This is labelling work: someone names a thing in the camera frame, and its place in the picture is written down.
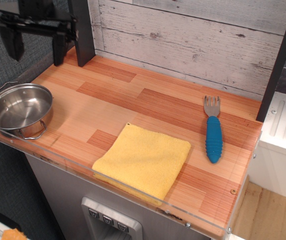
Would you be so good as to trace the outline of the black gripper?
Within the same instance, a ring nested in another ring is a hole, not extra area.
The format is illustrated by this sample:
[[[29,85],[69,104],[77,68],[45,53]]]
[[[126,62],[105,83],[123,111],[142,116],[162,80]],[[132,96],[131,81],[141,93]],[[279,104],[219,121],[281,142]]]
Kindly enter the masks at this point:
[[[64,62],[69,43],[78,39],[77,18],[51,0],[0,2],[0,36],[8,55],[20,61],[24,54],[22,33],[52,37],[53,63]]]

